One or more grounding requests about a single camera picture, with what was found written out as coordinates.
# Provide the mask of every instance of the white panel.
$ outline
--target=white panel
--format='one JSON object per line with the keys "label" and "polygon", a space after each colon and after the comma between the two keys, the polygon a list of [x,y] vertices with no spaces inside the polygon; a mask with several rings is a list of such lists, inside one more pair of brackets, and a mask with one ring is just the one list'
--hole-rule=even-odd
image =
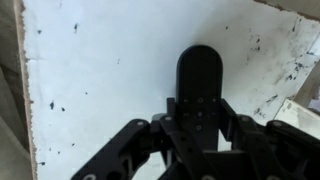
{"label": "white panel", "polygon": [[[319,23],[252,0],[24,3],[31,130],[36,161],[45,162],[40,180],[69,179],[130,119],[165,112],[177,60],[191,45],[220,53],[223,97],[260,123],[318,60],[306,52]],[[163,171],[146,168],[150,178]]]}
{"label": "white panel", "polygon": [[320,38],[319,38],[319,36],[320,36],[320,33],[318,34],[317,38],[312,43],[312,45],[308,51],[308,54],[320,57]]}
{"label": "white panel", "polygon": [[286,99],[275,119],[282,120],[320,139],[320,117],[299,104]]}

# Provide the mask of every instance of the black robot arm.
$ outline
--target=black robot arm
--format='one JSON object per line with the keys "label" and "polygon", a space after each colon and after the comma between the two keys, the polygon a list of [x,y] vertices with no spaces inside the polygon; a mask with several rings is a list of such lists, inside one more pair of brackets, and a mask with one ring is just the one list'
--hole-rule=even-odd
{"label": "black robot arm", "polygon": [[[221,98],[222,62],[207,46],[180,57],[177,100],[167,113],[131,120],[72,180],[132,179],[151,153],[161,152],[160,180],[320,179],[320,141],[278,120],[266,126],[237,115]],[[217,151],[218,131],[231,142]]]}

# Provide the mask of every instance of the gray fabric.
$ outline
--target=gray fabric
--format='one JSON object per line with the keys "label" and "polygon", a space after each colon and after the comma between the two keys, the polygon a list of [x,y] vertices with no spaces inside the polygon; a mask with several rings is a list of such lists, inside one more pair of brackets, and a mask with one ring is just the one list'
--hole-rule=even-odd
{"label": "gray fabric", "polygon": [[30,156],[1,116],[0,142],[0,179],[31,180]]}
{"label": "gray fabric", "polygon": [[23,129],[16,105],[14,103],[12,94],[9,90],[8,84],[3,77],[0,68],[0,116],[9,126],[11,131],[21,142],[25,145],[28,140],[27,132]]}

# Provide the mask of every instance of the black speck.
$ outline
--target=black speck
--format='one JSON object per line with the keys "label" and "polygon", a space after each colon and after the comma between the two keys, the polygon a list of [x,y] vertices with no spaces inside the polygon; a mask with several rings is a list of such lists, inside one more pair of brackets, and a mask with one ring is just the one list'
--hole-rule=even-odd
{"label": "black speck", "polygon": [[309,54],[309,55],[314,55],[314,52],[307,52],[306,54]]}
{"label": "black speck", "polygon": [[304,68],[304,65],[301,63],[294,63],[296,65],[296,67],[294,68],[295,71],[299,72],[300,69]]}
{"label": "black speck", "polygon": [[256,110],[254,110],[254,112],[253,112],[253,113],[254,113],[254,115],[256,115],[256,114],[260,113],[260,110],[261,110],[260,108],[258,108],[258,109],[256,109]]}
{"label": "black speck", "polygon": [[62,7],[62,0],[60,0],[59,9]]}
{"label": "black speck", "polygon": [[294,32],[296,30],[296,24],[297,24],[297,20],[294,22],[294,26],[292,28],[292,32]]}
{"label": "black speck", "polygon": [[261,116],[262,118],[265,118],[266,115],[260,112],[259,116]]}
{"label": "black speck", "polygon": [[260,46],[256,47],[254,50],[255,51],[260,51]]}
{"label": "black speck", "polygon": [[271,104],[275,99],[277,99],[277,97],[278,97],[278,94],[272,96],[268,101],[266,101],[266,103]]}
{"label": "black speck", "polygon": [[286,77],[286,81],[292,80],[292,74],[290,74],[288,77]]}
{"label": "black speck", "polygon": [[247,62],[246,62],[246,65],[248,65],[249,60],[250,60],[250,58],[249,58],[249,56],[247,55]]}
{"label": "black speck", "polygon": [[77,30],[78,30],[78,23],[76,23],[76,24],[74,25],[73,29],[74,29],[74,33],[77,33]]}
{"label": "black speck", "polygon": [[52,101],[52,102],[50,103],[50,108],[51,108],[51,110],[53,110],[53,108],[54,108],[54,101]]}

